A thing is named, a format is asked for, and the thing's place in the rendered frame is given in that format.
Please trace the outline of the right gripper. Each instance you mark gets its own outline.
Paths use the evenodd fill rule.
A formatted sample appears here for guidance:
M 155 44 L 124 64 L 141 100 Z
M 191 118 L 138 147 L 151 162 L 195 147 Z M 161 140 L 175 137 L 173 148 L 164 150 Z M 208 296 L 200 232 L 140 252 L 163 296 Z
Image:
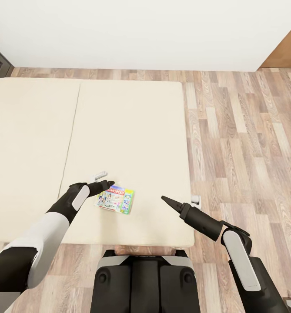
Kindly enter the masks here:
M 196 207 L 192 207 L 188 203 L 180 203 L 166 196 L 161 197 L 168 205 L 170 205 L 175 211 L 180 213 L 180 218 L 185 223 L 203 233 L 210 219 L 210 215 L 203 213 Z

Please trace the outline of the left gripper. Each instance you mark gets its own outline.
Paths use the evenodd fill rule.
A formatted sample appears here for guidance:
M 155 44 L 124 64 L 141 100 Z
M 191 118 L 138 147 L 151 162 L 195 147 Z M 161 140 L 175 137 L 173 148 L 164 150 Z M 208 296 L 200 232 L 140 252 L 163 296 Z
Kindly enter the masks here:
M 95 195 L 100 194 L 103 191 L 109 190 L 112 185 L 115 185 L 114 181 L 107 181 L 107 180 L 103 180 L 101 182 L 95 182 L 92 184 L 96 187 Z

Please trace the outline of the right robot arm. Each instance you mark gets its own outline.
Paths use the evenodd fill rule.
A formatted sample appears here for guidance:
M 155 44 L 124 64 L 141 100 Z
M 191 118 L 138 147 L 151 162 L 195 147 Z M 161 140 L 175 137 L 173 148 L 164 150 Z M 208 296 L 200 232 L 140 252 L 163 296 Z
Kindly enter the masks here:
M 191 204 L 166 196 L 161 199 L 180 213 L 179 217 L 185 223 L 215 242 L 223 225 L 227 226 L 222 233 L 221 244 L 229 254 L 228 262 L 246 313 L 290 313 L 262 260 L 250 257 L 252 240 L 247 231 L 203 213 L 201 196 L 191 196 Z

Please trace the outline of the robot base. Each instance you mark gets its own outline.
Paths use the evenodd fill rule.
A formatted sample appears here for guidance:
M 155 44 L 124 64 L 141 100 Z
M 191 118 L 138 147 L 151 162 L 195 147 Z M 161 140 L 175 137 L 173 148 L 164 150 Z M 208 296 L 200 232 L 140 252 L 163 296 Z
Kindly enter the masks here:
M 201 313 L 185 250 L 175 256 L 116 256 L 97 264 L 90 313 Z

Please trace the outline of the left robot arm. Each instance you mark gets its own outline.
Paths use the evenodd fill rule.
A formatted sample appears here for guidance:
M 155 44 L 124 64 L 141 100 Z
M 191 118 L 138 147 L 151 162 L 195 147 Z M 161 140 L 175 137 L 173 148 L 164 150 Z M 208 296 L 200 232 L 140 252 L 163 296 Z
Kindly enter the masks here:
M 75 183 L 28 230 L 0 252 L 0 313 L 4 313 L 27 289 L 37 287 L 46 276 L 54 256 L 76 214 L 88 197 L 109 190 L 114 181 L 99 171 L 90 183 Z

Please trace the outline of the board game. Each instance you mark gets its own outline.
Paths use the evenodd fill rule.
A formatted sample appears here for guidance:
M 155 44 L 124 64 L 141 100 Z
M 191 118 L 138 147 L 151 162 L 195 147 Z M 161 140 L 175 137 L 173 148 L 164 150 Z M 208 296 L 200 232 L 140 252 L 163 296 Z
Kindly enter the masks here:
M 134 190 L 112 185 L 109 190 L 97 194 L 95 206 L 128 215 L 133 195 Z

